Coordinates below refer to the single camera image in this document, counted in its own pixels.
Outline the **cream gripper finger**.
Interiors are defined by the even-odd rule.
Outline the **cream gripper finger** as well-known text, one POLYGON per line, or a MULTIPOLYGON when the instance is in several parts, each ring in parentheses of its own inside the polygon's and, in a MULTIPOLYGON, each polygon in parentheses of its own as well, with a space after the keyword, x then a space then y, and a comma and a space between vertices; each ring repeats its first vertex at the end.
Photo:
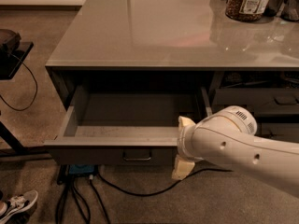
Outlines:
POLYGON ((172 178, 174 180, 185 179, 193 170, 195 164, 199 162, 201 158, 195 158, 194 160, 186 160, 181 156, 175 157, 174 169, 172 171, 172 178))

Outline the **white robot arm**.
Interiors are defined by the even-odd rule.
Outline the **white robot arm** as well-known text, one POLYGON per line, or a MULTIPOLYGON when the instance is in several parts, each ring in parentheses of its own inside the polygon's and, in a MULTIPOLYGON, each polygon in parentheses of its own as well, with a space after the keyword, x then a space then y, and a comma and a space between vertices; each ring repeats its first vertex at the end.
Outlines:
POLYGON ((236 105, 198 123, 179 117, 172 178, 185 179, 205 160, 299 197, 299 144, 258 137, 256 132, 255 118, 236 105))

